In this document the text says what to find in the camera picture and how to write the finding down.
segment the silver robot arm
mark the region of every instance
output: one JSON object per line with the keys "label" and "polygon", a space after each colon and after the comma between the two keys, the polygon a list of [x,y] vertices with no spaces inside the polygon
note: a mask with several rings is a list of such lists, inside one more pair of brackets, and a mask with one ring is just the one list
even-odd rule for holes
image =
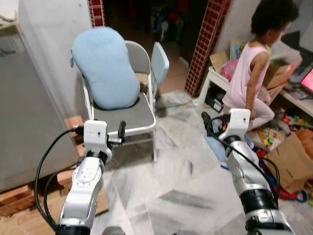
{"label": "silver robot arm", "polygon": [[[208,114],[203,113],[202,118],[208,136],[215,135],[217,140],[226,142],[258,167],[256,154],[244,141],[250,118],[249,110],[230,110],[230,116],[224,116],[224,119],[229,119],[223,121],[228,122],[225,131],[223,127],[213,128]],[[224,146],[227,155],[226,164],[232,173],[233,184],[246,215],[248,235],[294,235],[284,214],[278,209],[264,176],[243,156],[227,145]]]}
{"label": "silver robot arm", "polygon": [[64,202],[57,235],[89,235],[97,208],[97,197],[103,187],[105,164],[112,159],[111,144],[122,144],[125,122],[119,137],[108,138],[104,121],[88,120],[84,124],[84,159],[72,176],[72,187]]}

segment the light blue cushion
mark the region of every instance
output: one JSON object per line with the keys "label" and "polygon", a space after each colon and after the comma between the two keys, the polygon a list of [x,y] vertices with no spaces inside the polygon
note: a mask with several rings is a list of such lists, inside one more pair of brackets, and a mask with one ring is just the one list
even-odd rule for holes
{"label": "light blue cushion", "polygon": [[74,41],[72,56],[100,108],[121,109],[135,103],[139,81],[118,32],[96,27],[82,33]]}

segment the child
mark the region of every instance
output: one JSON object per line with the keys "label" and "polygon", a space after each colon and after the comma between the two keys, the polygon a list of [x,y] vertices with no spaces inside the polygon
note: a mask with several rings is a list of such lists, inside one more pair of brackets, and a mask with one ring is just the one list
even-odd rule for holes
{"label": "child", "polygon": [[223,98],[227,108],[251,111],[249,130],[274,118],[274,112],[257,98],[269,66],[267,47],[279,41],[298,17],[292,0],[261,0],[252,17],[255,39],[247,43],[238,61],[228,92]]}

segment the chair backrest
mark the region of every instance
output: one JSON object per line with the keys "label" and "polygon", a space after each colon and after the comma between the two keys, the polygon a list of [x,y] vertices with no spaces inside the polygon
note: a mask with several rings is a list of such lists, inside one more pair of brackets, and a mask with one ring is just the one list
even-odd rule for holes
{"label": "chair backrest", "polygon": [[133,41],[125,41],[128,57],[134,72],[151,73],[150,59],[145,48]]}
{"label": "chair backrest", "polygon": [[170,67],[170,62],[159,42],[155,42],[153,46],[151,67],[157,84],[162,84]]}

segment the gray chair seat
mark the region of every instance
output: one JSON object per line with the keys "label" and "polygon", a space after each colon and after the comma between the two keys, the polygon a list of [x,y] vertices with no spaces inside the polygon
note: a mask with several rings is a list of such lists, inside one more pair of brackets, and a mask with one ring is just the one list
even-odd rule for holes
{"label": "gray chair seat", "polygon": [[126,122],[125,136],[139,135],[152,131],[156,125],[156,119],[150,109],[147,97],[140,93],[138,101],[130,108],[120,110],[103,110],[94,104],[94,118],[105,120],[108,124],[110,137],[117,136],[117,130],[121,121]]}

